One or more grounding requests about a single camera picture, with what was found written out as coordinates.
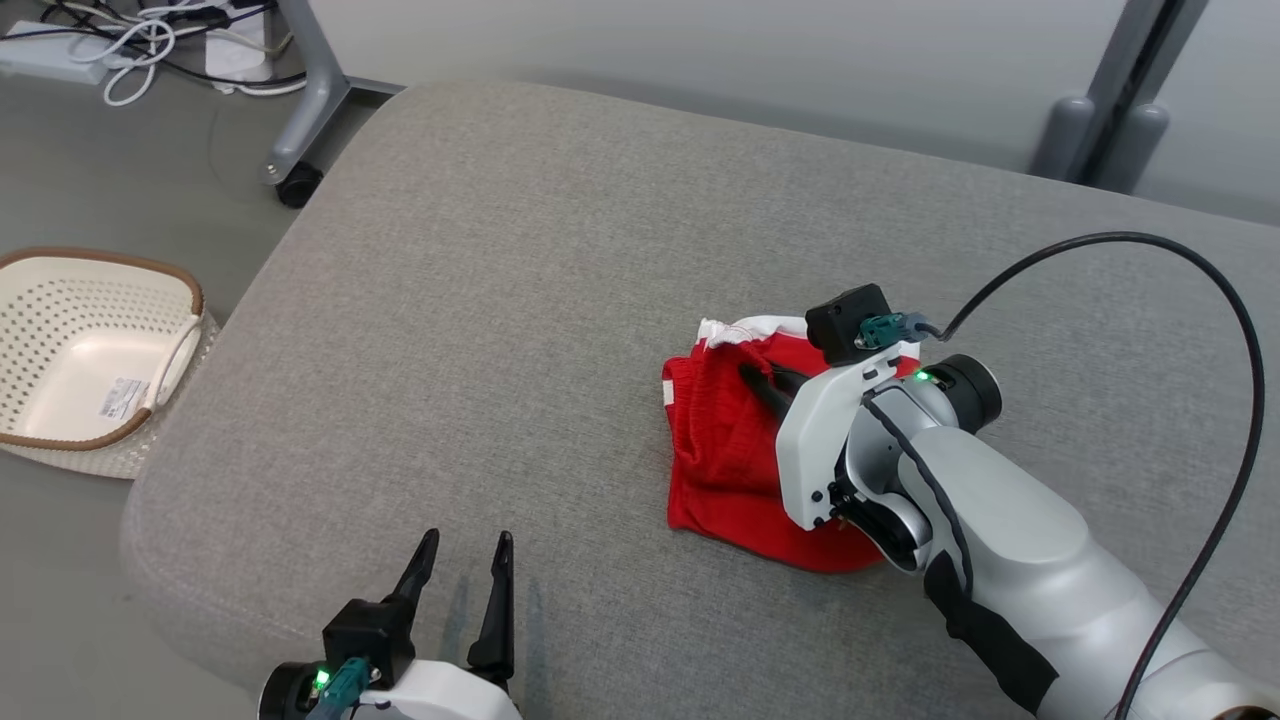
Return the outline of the cream perforated laundry basket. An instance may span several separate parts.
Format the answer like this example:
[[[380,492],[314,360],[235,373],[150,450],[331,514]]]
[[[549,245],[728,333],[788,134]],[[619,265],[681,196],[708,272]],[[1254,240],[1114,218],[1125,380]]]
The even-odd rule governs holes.
[[[123,450],[157,425],[216,333],[182,268],[88,249],[0,256],[0,448]]]

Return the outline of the white adapter box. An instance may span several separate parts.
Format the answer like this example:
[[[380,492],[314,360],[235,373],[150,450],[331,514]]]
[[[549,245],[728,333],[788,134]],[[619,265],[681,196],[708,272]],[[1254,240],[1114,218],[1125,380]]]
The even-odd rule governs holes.
[[[271,79],[268,6],[236,0],[218,9],[227,15],[227,27],[206,35],[204,73],[224,85]]]

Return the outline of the red shorts with white stripe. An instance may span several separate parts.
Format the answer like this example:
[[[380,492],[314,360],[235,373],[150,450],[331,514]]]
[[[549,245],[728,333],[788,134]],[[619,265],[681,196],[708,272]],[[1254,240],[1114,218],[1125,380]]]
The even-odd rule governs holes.
[[[685,356],[662,370],[675,457],[667,520],[771,561],[822,574],[860,571],[884,561],[874,541],[845,519],[803,530],[780,493],[774,442],[781,421],[739,375],[746,363],[772,363],[810,378],[827,369],[800,316],[703,319]]]

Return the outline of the grey cart leg with caster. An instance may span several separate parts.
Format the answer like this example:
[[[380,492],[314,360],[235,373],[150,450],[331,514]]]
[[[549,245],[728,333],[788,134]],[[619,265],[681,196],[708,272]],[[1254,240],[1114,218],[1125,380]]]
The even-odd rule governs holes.
[[[310,0],[276,0],[294,37],[305,67],[305,87],[289,120],[276,137],[260,176],[289,209],[301,209],[323,181],[323,172],[307,161],[312,146],[355,90],[393,96],[403,87],[347,76],[329,44]]]

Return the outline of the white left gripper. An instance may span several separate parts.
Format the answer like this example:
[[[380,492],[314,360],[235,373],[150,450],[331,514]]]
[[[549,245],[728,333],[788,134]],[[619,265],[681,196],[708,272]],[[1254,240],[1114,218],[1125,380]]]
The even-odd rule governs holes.
[[[424,533],[396,584],[396,597],[417,606],[430,582],[440,532]],[[521,720],[508,685],[515,674],[515,538],[499,534],[490,565],[492,593],[477,639],[467,652],[468,671],[453,664],[415,660],[389,691],[365,691],[358,708],[374,720]]]

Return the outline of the grey partition post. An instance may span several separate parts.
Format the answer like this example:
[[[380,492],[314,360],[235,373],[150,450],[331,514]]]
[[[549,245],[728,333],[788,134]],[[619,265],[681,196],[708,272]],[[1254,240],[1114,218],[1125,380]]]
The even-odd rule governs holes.
[[[1083,95],[1057,100],[1029,174],[1132,193],[1171,126],[1158,94],[1210,0],[1126,0]]]

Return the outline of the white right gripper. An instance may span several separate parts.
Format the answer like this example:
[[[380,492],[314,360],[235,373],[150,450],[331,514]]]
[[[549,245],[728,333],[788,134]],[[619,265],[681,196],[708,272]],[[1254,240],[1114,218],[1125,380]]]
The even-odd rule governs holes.
[[[838,456],[861,410],[863,396],[899,378],[900,366],[919,365],[922,345],[899,342],[852,365],[832,366],[810,377],[772,363],[769,370],[742,363],[739,375],[777,421],[774,450],[780,493],[788,519],[814,530],[828,518],[829,501],[814,500],[835,482]]]

